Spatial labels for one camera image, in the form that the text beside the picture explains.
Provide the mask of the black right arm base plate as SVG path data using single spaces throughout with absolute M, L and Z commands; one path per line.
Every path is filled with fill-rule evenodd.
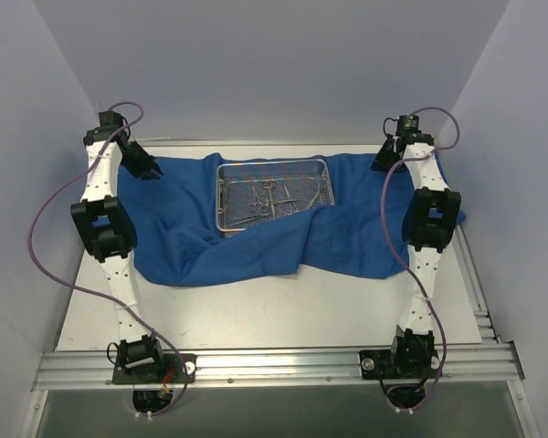
M 389 349 L 363 349 L 358 352 L 360 375 L 365 381 L 419 381 L 437 376 L 439 356 L 429 360 L 396 358 Z

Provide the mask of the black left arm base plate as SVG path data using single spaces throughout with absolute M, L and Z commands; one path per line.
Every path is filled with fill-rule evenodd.
M 174 353 L 163 356 L 161 363 L 149 363 L 131 370 L 120 370 L 116 367 L 112 373 L 111 383 L 115 385 L 145 385 L 162 383 L 192 383 L 195 381 L 197 356 L 182 353 L 181 361 Z

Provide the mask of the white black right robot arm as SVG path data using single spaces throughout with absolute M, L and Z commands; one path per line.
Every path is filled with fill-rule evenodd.
M 448 186 L 437 160 L 439 148 L 434 137 L 420 129 L 418 113 L 401 115 L 395 123 L 395 132 L 385 135 L 371 170 L 385 174 L 380 198 L 382 229 L 395 261 L 411 276 L 409 300 L 386 356 L 390 371 L 405 377 L 417 368 L 439 364 L 433 328 L 444 329 L 433 296 L 441 258 L 457 225 L 461 195 Z M 395 248 L 386 217 L 389 184 L 402 171 L 409 173 L 414 187 L 401 226 L 407 260 Z

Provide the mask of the blue surgical drape cloth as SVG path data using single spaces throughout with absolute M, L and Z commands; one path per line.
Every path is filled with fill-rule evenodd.
M 402 222 L 414 193 L 409 172 L 385 176 L 372 154 L 327 156 L 333 206 L 315 208 L 232 237 L 216 227 L 216 170 L 227 159 L 160 157 L 159 180 L 118 172 L 118 196 L 137 234 L 134 264 L 149 282 L 206 287 L 261 276 L 295 274 L 300 265 L 348 276 L 386 279 L 408 259 Z

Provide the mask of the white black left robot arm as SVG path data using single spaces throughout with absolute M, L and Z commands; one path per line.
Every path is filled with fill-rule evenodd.
M 163 176 L 155 158 L 131 139 L 127 119 L 115 108 L 99 114 L 100 125 L 83 138 L 89 172 L 78 203 L 70 207 L 72 220 L 87 253 L 99 263 L 109 285 L 118 318 L 120 340 L 115 367 L 156 382 L 166 370 L 157 337 L 138 320 L 138 287 L 133 250 L 137 235 L 132 219 L 118 195 L 118 173 L 124 169 L 144 181 Z

